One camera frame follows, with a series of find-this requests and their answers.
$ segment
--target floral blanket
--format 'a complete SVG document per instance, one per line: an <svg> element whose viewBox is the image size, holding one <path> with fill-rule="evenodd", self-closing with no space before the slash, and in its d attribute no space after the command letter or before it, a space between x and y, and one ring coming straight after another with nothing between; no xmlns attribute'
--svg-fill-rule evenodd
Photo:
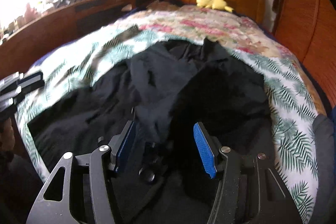
<svg viewBox="0 0 336 224"><path fill-rule="evenodd" d="M132 37L120 34L137 25ZM42 70L46 86L26 96L16 120L31 161L45 181L49 175L27 123L69 91L93 85L114 64L157 41L219 41L228 52L264 75L273 120L275 167L286 183L304 223L308 223L318 188L312 122L324 109L294 55L268 38L249 18L184 6L173 12L144 11L103 27L53 52L29 70Z"/></svg>

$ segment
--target metal screw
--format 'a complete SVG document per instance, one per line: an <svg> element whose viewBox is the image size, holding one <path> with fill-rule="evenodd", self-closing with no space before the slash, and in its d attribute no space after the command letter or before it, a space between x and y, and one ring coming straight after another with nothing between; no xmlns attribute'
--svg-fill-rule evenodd
<svg viewBox="0 0 336 224"><path fill-rule="evenodd" d="M231 151L231 148L228 146L222 146L220 149L223 153L229 153Z"/></svg>
<svg viewBox="0 0 336 224"><path fill-rule="evenodd" d="M259 153L258 158L260 158L261 160L265 160L267 157L264 153Z"/></svg>
<svg viewBox="0 0 336 224"><path fill-rule="evenodd" d="M110 147L108 145L102 145L100 148L99 148L99 151L101 152L105 152L109 149Z"/></svg>
<svg viewBox="0 0 336 224"><path fill-rule="evenodd" d="M66 152L64 155L63 155L63 158L65 158L66 160L70 159L72 157L72 153L71 152Z"/></svg>

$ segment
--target bed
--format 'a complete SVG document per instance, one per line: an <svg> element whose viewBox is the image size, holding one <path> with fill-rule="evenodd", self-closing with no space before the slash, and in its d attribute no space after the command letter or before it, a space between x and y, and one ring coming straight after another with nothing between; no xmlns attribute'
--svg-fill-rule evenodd
<svg viewBox="0 0 336 224"><path fill-rule="evenodd" d="M265 0L229 0L230 6L246 15L241 17L198 8L193 5L195 0L182 1L188 5L175 11L149 6L57 49L29 69L28 73L42 70L46 85L19 105L16 122L36 171L46 181L49 172L27 126L34 117L69 91L93 85L118 61L130 58L157 41L184 39L201 44L208 37L264 76L272 113L275 166L303 222L308 223L319 187L312 123L318 114L325 114L310 79L296 56L258 27L257 23L263 21ZM118 44L111 43L134 25L139 27L139 32Z"/></svg>

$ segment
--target yellow plush toy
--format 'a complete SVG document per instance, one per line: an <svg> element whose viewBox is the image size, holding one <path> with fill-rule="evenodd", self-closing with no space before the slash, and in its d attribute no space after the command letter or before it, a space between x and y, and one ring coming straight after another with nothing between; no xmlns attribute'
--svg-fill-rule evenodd
<svg viewBox="0 0 336 224"><path fill-rule="evenodd" d="M205 7L216 10L225 10L232 13L233 8L226 5L225 0L196 0L197 7Z"/></svg>

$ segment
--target black jacket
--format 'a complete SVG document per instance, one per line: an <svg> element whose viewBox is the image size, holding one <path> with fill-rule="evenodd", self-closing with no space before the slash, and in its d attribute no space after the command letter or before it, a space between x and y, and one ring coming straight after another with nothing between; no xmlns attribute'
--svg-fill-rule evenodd
<svg viewBox="0 0 336 224"><path fill-rule="evenodd" d="M216 182L193 139L201 121L222 145L274 159L263 76L218 43L158 42L123 60L93 87L70 92L29 123L49 171L61 156L90 153L121 133L134 107L137 137L124 174L113 181L125 222L206 223ZM104 141L98 144L103 136ZM138 179L145 142L173 143L168 171L155 185Z"/></svg>

